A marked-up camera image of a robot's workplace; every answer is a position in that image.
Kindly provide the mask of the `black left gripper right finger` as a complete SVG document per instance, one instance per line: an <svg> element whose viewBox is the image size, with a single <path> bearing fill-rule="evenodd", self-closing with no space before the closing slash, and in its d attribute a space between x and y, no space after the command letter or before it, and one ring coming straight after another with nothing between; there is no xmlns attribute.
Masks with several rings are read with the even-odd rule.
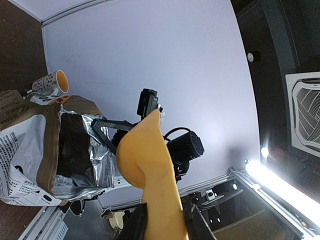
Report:
<svg viewBox="0 0 320 240"><path fill-rule="evenodd" d="M193 203L183 204L183 215L190 240L215 240L209 225Z"/></svg>

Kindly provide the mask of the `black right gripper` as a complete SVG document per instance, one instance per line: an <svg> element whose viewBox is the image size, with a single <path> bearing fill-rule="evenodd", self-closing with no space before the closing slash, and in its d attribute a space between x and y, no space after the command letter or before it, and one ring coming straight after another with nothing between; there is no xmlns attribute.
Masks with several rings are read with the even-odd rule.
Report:
<svg viewBox="0 0 320 240"><path fill-rule="evenodd" d="M114 155L117 154L117 148L122 138L133 128L137 123L130 123L128 121L107 120L107 119L94 119L91 128L98 136L101 143L103 143ZM112 140L104 134L102 127L107 129L115 129L116 133L113 135Z"/></svg>

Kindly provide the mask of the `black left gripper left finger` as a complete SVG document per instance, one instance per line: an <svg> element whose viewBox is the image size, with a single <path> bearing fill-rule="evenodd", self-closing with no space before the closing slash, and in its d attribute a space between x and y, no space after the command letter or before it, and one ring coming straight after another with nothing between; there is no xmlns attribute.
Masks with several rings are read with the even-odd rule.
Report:
<svg viewBox="0 0 320 240"><path fill-rule="evenodd" d="M118 240L143 240L145 237L145 230L148 221L148 208L147 203L139 204L131 217L129 218L127 225L124 226Z"/></svg>

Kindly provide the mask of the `yellow plastic scoop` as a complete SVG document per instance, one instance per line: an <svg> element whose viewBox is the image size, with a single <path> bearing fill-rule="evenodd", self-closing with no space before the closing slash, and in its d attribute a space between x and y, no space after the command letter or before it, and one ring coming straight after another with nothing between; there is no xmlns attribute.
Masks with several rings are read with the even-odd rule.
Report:
<svg viewBox="0 0 320 240"><path fill-rule="evenodd" d="M120 141L117 167L142 189L147 207L146 240L187 240L183 207L169 150L161 132L161 113L151 112Z"/></svg>

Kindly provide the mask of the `dog food bag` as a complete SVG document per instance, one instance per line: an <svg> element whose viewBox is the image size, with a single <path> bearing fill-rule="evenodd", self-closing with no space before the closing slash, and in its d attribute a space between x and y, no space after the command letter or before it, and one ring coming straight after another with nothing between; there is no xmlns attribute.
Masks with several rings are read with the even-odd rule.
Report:
<svg viewBox="0 0 320 240"><path fill-rule="evenodd" d="M81 115L90 136L92 167L84 175L57 174L61 115ZM104 116L80 96L40 105L17 90L0 93L0 199L8 205L49 207L89 200L115 185L111 151L92 129Z"/></svg>

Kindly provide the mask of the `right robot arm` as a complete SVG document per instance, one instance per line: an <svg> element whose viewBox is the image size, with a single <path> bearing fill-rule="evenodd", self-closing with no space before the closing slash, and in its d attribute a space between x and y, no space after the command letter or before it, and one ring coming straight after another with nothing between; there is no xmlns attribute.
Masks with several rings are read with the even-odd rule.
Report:
<svg viewBox="0 0 320 240"><path fill-rule="evenodd" d="M91 128L98 136L98 139L114 155L117 152L121 139L135 126L136 124L129 123L128 121L102 119L95 119L91 124ZM103 128L116 130L113 139L107 137ZM166 146L173 163L175 180L178 182L188 172L190 161L201 157L205 149L197 134L186 127L173 128L163 136L163 139L167 141Z"/></svg>

